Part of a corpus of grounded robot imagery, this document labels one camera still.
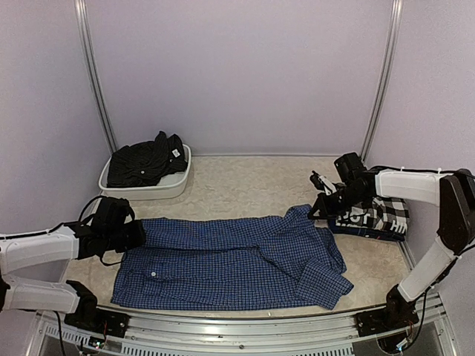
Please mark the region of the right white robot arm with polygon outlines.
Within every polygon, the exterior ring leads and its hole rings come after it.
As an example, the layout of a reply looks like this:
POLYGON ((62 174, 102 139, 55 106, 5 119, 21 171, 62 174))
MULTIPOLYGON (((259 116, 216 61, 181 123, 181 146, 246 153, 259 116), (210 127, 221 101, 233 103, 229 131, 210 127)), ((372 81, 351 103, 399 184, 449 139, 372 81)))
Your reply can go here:
POLYGON ((395 329, 409 315, 406 304, 443 280, 456 261, 474 248, 474 176, 467 169, 366 168, 355 152, 340 156, 334 165, 339 183, 317 173, 310 177, 320 191, 308 214, 311 220, 332 219, 374 197, 425 202, 439 208, 434 243, 409 275, 387 294, 387 299, 394 301, 379 314, 383 327, 395 329))

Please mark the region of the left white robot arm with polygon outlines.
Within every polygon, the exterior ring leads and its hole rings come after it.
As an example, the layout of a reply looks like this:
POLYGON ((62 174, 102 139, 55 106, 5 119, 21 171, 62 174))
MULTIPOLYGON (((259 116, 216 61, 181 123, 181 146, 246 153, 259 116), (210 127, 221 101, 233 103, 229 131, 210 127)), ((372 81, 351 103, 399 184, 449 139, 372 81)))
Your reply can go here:
POLYGON ((96 211, 45 231, 1 236, 1 310, 33 310, 73 315, 85 328, 98 329, 104 314, 97 298, 80 282, 46 282, 17 277, 16 271, 56 261, 103 258, 145 244, 143 223, 129 201, 98 196, 96 211))

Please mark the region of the blue checked long sleeve shirt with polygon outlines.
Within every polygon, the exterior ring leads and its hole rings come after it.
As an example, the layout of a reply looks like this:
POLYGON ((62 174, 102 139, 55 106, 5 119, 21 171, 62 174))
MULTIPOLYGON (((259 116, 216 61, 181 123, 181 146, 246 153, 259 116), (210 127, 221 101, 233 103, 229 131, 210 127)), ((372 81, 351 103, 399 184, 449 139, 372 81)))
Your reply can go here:
POLYGON ((111 301, 133 309, 251 311, 334 309, 353 290, 332 232, 297 205, 282 216, 235 220, 146 219, 111 301))

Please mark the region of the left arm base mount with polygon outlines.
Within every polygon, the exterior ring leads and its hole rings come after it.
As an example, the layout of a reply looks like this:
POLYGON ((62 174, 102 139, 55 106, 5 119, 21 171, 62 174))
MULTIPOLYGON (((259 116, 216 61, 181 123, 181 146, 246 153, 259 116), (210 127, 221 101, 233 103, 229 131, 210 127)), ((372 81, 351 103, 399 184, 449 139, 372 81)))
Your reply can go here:
POLYGON ((130 317, 121 312, 98 308, 93 303, 79 304, 74 313, 66 314, 64 322, 103 336, 124 337, 130 317))

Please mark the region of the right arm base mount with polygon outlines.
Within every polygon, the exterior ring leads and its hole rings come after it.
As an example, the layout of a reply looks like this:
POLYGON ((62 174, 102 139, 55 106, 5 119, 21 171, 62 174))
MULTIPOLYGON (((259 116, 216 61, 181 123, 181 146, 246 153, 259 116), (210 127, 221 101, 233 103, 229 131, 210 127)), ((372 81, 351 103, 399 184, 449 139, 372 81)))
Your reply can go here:
POLYGON ((387 302, 384 308, 357 313, 355 321, 358 336, 366 337, 417 324, 419 317, 414 302, 387 302))

